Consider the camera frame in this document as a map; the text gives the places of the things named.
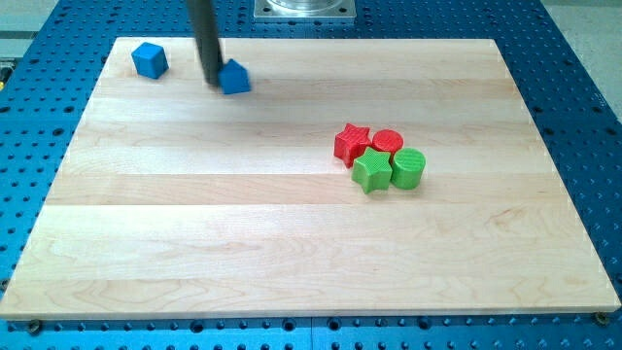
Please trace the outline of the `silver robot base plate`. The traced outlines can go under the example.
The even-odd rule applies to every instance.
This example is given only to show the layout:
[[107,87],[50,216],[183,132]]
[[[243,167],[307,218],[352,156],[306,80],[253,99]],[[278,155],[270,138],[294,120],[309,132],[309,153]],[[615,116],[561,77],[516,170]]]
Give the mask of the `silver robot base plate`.
[[254,17],[285,18],[355,18],[355,0],[256,0]]

